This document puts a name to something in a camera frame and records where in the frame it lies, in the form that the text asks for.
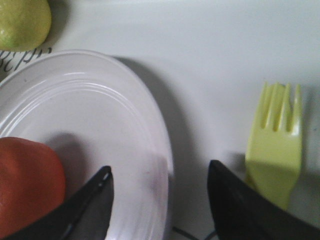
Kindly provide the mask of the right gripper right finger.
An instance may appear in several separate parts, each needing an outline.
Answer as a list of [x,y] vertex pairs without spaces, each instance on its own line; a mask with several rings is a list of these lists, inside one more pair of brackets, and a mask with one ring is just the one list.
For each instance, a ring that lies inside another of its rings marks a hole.
[[223,163],[208,167],[207,192],[221,240],[318,240],[320,230],[275,206]]

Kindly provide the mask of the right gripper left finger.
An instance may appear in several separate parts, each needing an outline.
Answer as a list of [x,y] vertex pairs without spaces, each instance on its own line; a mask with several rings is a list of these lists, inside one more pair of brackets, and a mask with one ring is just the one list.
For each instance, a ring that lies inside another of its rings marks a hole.
[[113,209],[113,174],[103,166],[70,199],[6,240],[104,240]]

